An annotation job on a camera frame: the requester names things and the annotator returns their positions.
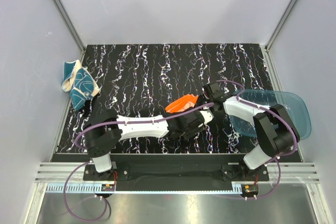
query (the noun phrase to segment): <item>metal corner post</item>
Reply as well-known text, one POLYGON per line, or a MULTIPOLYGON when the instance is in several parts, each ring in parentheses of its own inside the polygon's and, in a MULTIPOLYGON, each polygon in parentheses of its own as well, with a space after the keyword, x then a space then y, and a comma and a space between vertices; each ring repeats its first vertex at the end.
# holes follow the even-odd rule
POLYGON ((285 12, 283 13, 282 17, 280 18, 279 23, 277 24, 275 30, 273 31, 270 39, 268 40, 268 42, 265 44, 265 47, 267 49, 267 51, 269 51, 274 43, 274 41, 276 40, 276 38, 278 37, 281 29, 283 28, 284 24, 286 23, 289 15, 291 14, 291 12, 293 11, 295 5, 297 4, 298 0, 290 0, 285 12))
POLYGON ((79 48, 80 52, 83 53, 86 47, 83 44, 83 41, 81 40, 81 38, 79 37, 73 23, 71 22, 71 19, 68 13, 66 12, 61 0, 52 0, 52 1, 55 4, 55 7, 57 8, 59 14, 61 15, 66 27, 69 29, 69 32, 71 36, 73 37, 77 47, 79 48))

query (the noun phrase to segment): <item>metal floor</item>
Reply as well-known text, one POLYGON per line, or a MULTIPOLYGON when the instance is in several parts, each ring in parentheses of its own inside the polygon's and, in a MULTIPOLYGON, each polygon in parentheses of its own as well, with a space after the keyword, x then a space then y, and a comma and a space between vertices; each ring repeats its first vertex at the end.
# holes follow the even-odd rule
MULTIPOLYGON (((260 195, 271 189, 260 185, 260 195)), ((78 205, 88 194, 68 194, 68 204, 82 218, 96 218, 103 202, 91 199, 78 205)), ((317 223, 308 191, 302 184, 280 185, 266 199, 233 200, 219 195, 120 195, 108 198, 112 213, 97 223, 115 224, 201 224, 201 223, 317 223)), ((66 213, 62 194, 46 193, 38 224, 84 223, 66 213)))

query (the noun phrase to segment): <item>cloth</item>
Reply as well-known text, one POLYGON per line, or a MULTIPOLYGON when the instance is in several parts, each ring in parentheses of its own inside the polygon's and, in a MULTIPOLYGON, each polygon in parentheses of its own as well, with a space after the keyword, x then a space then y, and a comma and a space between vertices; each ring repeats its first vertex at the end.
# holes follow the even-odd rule
POLYGON ((88 72, 87 67, 83 67, 79 60, 64 63, 62 89, 65 92, 70 92, 75 110, 80 110, 85 101, 93 99, 100 92, 100 88, 88 72))

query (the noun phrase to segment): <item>orange object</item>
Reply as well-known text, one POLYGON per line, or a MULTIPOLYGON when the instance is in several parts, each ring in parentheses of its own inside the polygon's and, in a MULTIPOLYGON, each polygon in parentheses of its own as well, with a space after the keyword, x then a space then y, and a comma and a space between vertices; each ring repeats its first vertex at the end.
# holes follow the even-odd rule
POLYGON ((186 94, 185 96, 169 104, 165 110, 169 113, 185 111, 186 109, 195 107, 197 99, 198 96, 194 96, 193 94, 186 94))

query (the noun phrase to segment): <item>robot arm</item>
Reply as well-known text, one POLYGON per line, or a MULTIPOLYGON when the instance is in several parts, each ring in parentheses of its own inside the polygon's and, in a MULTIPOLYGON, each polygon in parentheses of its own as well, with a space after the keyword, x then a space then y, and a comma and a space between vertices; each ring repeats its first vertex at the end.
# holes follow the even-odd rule
POLYGON ((108 111, 105 114, 89 121, 85 128, 107 121, 124 122, 114 124, 105 130, 105 127, 98 127, 85 134, 86 147, 99 173, 110 170, 110 151, 120 140, 152 136, 152 137, 183 137, 188 140, 190 137, 205 130, 205 125, 210 122, 216 112, 225 111, 227 115, 237 116, 252 124, 257 132, 259 144, 244 157, 244 163, 249 170, 254 170, 276 155, 285 152, 293 146, 293 139, 287 128, 271 114, 265 112, 261 107, 270 109, 283 118, 293 129, 297 139, 300 136, 294 127, 286 109, 282 105, 272 107, 255 103, 255 107, 246 105, 235 96, 225 94, 218 83, 209 83, 204 86, 204 95, 198 97, 196 105, 213 102, 210 109, 200 109, 191 113, 184 112, 166 113, 152 118, 128 118, 117 115, 115 111, 108 111))

